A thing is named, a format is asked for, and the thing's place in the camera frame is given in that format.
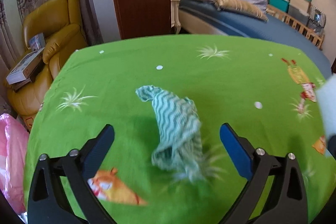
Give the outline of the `pink trash bag bin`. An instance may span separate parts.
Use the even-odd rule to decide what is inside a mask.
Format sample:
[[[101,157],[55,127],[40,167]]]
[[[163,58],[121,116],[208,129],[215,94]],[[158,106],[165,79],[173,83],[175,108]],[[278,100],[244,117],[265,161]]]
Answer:
[[[23,177],[29,133],[10,114],[1,114],[1,192],[17,214],[26,212]]]

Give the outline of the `small blue box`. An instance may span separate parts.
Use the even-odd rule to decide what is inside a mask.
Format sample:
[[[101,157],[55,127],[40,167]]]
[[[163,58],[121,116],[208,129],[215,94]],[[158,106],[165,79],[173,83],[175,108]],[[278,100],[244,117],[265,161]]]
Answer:
[[[38,51],[46,46],[45,36],[39,33],[29,40],[29,47],[32,51]]]

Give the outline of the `gold striped pillow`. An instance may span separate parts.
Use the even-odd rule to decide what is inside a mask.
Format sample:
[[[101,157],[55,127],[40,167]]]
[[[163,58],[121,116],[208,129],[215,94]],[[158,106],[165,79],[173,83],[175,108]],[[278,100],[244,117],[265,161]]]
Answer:
[[[262,10],[252,3],[243,0],[214,0],[213,4],[218,10],[234,12],[255,19],[268,21],[268,17]]]

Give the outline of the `blue bed mattress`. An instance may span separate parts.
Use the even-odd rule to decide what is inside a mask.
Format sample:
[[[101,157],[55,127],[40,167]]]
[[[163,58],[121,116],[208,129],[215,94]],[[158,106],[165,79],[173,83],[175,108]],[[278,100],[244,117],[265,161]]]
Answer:
[[[241,36],[298,48],[315,63],[326,79],[332,75],[329,60],[316,46],[298,31],[272,16],[264,22],[234,12],[219,11],[212,3],[180,0],[178,17],[182,28],[191,34]]]

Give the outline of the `grey storage bin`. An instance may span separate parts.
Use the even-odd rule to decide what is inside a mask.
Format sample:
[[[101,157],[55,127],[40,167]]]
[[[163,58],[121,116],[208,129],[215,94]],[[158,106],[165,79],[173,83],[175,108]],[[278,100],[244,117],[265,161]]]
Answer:
[[[309,21],[309,14],[307,12],[304,12],[292,5],[289,5],[288,14],[292,18],[296,19],[298,22],[301,22],[304,26],[307,26]]]

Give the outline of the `green cartoon bed sheet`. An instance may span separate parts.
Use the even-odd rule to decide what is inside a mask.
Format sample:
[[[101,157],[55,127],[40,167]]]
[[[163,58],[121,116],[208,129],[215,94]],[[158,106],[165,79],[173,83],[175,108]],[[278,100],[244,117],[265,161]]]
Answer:
[[[106,124],[116,137],[102,170],[144,205],[104,200],[118,223],[218,223],[246,184],[219,138],[223,123],[269,154],[294,153],[314,219],[335,188],[335,160],[318,152],[324,128],[318,89],[331,75],[316,48],[300,50],[264,40],[214,35],[139,38],[84,48],[72,54],[46,93],[30,133],[24,193],[38,157],[64,156]],[[152,165],[159,130],[151,102],[136,94],[152,85],[192,100],[201,121],[205,179],[190,182]]]

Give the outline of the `wooden crib rail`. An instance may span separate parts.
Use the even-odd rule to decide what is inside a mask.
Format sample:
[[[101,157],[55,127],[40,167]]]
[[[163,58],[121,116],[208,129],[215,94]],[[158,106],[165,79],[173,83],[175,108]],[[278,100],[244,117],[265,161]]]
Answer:
[[[284,22],[304,37],[306,37],[312,44],[314,44],[320,51],[322,50],[322,45],[324,42],[324,35],[319,36],[316,34],[313,29],[307,27],[302,22],[294,19],[294,17],[290,16],[289,14],[279,10],[278,8],[267,5],[266,13],[272,17],[277,18],[278,20]]]

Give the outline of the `white nightstand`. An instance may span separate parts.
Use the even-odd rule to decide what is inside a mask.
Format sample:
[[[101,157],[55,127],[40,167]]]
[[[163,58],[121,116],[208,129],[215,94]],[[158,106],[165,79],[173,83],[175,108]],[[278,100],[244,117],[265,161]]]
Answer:
[[[174,28],[176,34],[179,34],[181,30],[179,2],[180,0],[171,0],[171,28]]]

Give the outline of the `checkered framed item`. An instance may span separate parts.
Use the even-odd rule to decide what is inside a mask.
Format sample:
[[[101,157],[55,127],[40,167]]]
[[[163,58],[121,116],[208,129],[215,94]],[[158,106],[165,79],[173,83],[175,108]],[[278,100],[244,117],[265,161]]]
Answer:
[[[316,6],[311,5],[309,10],[308,27],[311,29],[325,28],[326,14],[318,9]]]

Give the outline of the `green striped cloth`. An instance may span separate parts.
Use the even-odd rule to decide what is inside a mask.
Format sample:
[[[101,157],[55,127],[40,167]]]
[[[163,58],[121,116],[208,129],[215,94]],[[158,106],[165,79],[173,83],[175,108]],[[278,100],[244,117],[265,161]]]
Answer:
[[[201,121],[193,100],[153,85],[135,91],[143,102],[150,102],[159,131],[159,144],[151,162],[161,170],[174,171],[180,179],[204,180]]]

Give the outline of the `lower teal storage bin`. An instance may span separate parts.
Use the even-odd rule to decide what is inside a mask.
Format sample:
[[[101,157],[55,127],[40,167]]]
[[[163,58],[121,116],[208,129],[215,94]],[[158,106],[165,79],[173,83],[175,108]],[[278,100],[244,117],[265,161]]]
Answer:
[[[269,0],[269,4],[283,12],[288,12],[289,2],[287,0]]]

